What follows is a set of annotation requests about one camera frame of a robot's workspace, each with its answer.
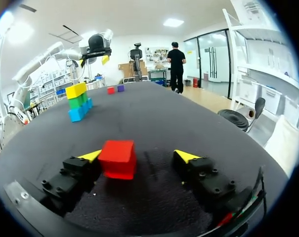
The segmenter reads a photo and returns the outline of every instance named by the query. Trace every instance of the red cube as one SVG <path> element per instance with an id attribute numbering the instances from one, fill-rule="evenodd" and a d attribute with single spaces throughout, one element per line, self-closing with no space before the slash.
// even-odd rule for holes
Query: red cube
<path id="1" fill-rule="evenodd" d="M 136 154 L 133 141 L 106 141 L 98 159 L 106 177 L 125 180 L 134 178 Z"/>
<path id="2" fill-rule="evenodd" d="M 115 89 L 113 86 L 108 87 L 108 94 L 114 94 L 115 93 Z"/>

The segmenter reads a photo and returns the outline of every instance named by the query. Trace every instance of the cardboard box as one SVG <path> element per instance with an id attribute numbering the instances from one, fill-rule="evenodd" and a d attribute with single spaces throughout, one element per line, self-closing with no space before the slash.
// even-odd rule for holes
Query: cardboard box
<path id="1" fill-rule="evenodd" d="M 145 67 L 145 62 L 140 60 L 140 70 L 142 76 L 147 76 L 147 68 Z M 134 68 L 133 68 L 134 61 L 130 61 L 129 63 L 119 64 L 119 70 L 123 71 L 124 78 L 132 78 L 134 77 Z"/>

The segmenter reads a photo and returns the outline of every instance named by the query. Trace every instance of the blue block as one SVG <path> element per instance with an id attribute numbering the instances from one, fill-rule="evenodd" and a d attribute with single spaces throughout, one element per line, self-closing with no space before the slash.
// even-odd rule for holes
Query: blue block
<path id="1" fill-rule="evenodd" d="M 69 117 L 71 119 L 71 122 L 81 121 L 85 116 L 83 106 L 68 111 L 68 114 L 69 114 Z"/>
<path id="2" fill-rule="evenodd" d="M 118 85 L 118 92 L 124 91 L 124 85 Z"/>
<path id="3" fill-rule="evenodd" d="M 89 109 L 92 108 L 93 104 L 92 104 L 92 99 L 91 98 L 88 98 L 88 105 L 89 105 Z"/>
<path id="4" fill-rule="evenodd" d="M 82 107 L 84 109 L 84 114 L 86 115 L 89 111 L 89 104 L 88 101 L 82 104 Z"/>

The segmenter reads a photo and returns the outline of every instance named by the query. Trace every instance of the office chair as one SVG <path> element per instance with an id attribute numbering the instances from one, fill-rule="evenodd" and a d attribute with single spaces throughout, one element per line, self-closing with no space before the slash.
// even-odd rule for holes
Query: office chair
<path id="1" fill-rule="evenodd" d="M 259 118 L 262 114 L 264 106 L 266 104 L 266 100 L 263 98 L 258 98 L 255 103 L 255 118 L 249 124 L 248 120 L 239 112 L 234 110 L 220 110 L 218 111 L 218 115 L 222 116 L 223 118 L 227 119 L 231 123 L 235 124 L 244 132 L 248 133 L 254 125 L 254 122 Z"/>

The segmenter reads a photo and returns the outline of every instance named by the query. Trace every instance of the person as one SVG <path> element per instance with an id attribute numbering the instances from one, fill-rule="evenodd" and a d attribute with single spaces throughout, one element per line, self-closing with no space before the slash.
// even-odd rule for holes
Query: person
<path id="1" fill-rule="evenodd" d="M 181 52 L 179 44 L 172 42 L 172 48 L 168 53 L 167 60 L 171 63 L 171 90 L 181 94 L 183 92 L 183 64 L 186 63 L 184 53 Z"/>

